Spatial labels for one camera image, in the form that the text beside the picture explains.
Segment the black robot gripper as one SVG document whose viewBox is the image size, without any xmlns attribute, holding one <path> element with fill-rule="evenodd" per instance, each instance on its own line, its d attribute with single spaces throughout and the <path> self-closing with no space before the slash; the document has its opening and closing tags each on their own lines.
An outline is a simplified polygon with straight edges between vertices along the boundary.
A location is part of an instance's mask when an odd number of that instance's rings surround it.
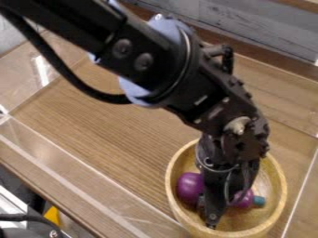
<svg viewBox="0 0 318 238">
<path fill-rule="evenodd" d="M 194 147 L 194 165 L 202 174 L 202 194 L 196 212 L 206 228 L 214 229 L 229 199 L 237 199 L 251 188 L 259 170 L 259 159 L 228 158 L 220 141 L 202 134 Z"/>
</svg>

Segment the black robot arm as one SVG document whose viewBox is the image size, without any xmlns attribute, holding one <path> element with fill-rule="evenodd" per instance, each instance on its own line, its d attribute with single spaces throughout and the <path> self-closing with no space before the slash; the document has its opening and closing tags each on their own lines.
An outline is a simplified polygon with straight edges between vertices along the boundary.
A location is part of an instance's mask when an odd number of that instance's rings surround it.
<svg viewBox="0 0 318 238">
<path fill-rule="evenodd" d="M 161 108 L 200 131 L 194 164 L 202 192 L 194 204 L 208 228 L 252 187 L 269 150 L 269 127 L 233 75 L 233 49 L 206 45 L 174 17 L 140 20 L 116 0 L 0 0 L 0 15 L 69 84 L 116 105 Z M 39 24 L 118 77 L 121 93 L 88 86 L 33 30 Z"/>
</svg>

